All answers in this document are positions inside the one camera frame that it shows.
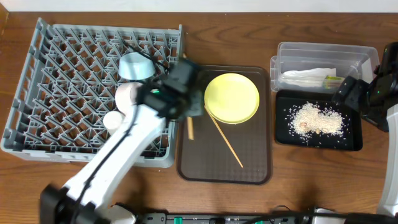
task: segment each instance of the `brown tray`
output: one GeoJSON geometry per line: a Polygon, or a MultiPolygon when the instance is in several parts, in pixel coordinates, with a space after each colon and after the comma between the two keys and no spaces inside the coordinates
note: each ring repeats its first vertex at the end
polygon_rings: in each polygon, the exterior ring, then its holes
{"type": "Polygon", "coordinates": [[[259,90],[256,114],[241,124],[218,121],[243,164],[238,164],[209,115],[193,118],[195,140],[188,140],[187,125],[180,124],[177,171],[186,180],[237,184],[264,184],[272,175],[271,91],[268,73],[258,67],[203,66],[203,92],[224,73],[248,77],[259,90]]]}

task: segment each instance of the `white backdrop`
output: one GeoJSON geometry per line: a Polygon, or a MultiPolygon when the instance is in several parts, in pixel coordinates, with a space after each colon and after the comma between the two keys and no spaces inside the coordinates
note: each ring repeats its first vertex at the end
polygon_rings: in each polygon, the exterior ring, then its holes
{"type": "Polygon", "coordinates": [[[398,0],[0,0],[8,11],[398,12],[398,0]]]}

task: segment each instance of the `yellow bowl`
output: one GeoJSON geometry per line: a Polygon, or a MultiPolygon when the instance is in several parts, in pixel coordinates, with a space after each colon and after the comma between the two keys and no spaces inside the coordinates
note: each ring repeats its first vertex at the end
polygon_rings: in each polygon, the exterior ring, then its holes
{"type": "Polygon", "coordinates": [[[240,74],[227,73],[209,83],[205,91],[205,104],[218,121],[239,124],[256,113],[260,95],[250,79],[240,74]]]}

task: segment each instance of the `wooden table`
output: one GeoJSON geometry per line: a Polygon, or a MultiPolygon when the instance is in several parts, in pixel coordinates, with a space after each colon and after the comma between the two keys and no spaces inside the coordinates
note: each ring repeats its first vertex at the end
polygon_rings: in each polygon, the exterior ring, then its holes
{"type": "MultiPolygon", "coordinates": [[[[38,17],[49,24],[177,29],[183,24],[187,55],[202,64],[251,65],[269,70],[282,41],[365,45],[396,41],[397,14],[309,13],[16,13],[0,42],[0,127],[11,101],[38,17]]],[[[265,213],[276,205],[341,212],[376,211],[386,172],[388,134],[363,122],[359,152],[306,149],[273,143],[274,175],[262,186],[181,179],[169,169],[134,167],[114,195],[139,211],[265,213]]],[[[0,152],[0,223],[37,223],[39,194],[62,186],[85,163],[22,161],[0,152]]]]}

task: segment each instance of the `gray dish rack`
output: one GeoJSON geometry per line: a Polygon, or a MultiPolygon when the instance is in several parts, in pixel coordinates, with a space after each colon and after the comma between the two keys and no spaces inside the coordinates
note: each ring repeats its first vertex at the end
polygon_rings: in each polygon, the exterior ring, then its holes
{"type": "MultiPolygon", "coordinates": [[[[30,161],[90,161],[109,134],[103,116],[116,110],[122,40],[172,67],[182,54],[179,30],[48,25],[39,18],[6,123],[1,148],[30,161]]],[[[164,72],[157,66],[157,71],[164,72]]],[[[170,122],[136,166],[170,167],[177,128],[170,122]]]]}

